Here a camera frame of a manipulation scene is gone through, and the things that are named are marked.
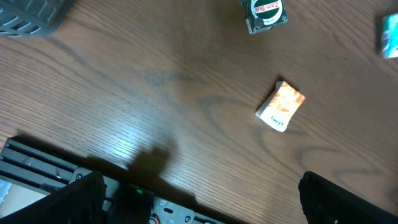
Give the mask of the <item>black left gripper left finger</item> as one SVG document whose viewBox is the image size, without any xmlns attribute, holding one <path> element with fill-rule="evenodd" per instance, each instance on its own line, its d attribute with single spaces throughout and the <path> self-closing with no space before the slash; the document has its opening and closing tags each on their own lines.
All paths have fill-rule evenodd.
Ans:
<svg viewBox="0 0 398 224">
<path fill-rule="evenodd" d="M 106 214 L 103 211 L 105 193 L 103 175 L 95 171 L 1 218 L 1 224 L 105 223 Z"/>
</svg>

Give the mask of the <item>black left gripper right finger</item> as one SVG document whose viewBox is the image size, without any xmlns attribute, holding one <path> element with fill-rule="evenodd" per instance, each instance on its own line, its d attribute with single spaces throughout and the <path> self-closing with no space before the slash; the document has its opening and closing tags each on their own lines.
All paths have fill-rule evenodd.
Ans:
<svg viewBox="0 0 398 224">
<path fill-rule="evenodd" d="M 306 171 L 298 185 L 309 224 L 397 223 L 397 216 L 358 197 L 322 176 Z"/>
</svg>

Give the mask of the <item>orange snack packet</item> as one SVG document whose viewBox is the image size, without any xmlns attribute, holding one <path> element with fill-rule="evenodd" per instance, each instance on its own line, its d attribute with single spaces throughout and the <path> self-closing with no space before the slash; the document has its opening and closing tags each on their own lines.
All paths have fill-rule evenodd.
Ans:
<svg viewBox="0 0 398 224">
<path fill-rule="evenodd" d="M 286 81 L 279 81 L 275 85 L 275 90 L 263 102 L 255 115 L 271 128 L 283 133 L 304 101 L 303 94 Z"/>
</svg>

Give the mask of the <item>teal snack packet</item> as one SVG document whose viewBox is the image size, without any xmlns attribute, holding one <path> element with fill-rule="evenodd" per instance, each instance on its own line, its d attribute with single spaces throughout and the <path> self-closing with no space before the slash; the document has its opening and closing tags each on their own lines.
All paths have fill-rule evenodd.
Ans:
<svg viewBox="0 0 398 224">
<path fill-rule="evenodd" d="M 397 13 L 382 19 L 381 52 L 383 58 L 397 58 Z"/>
</svg>

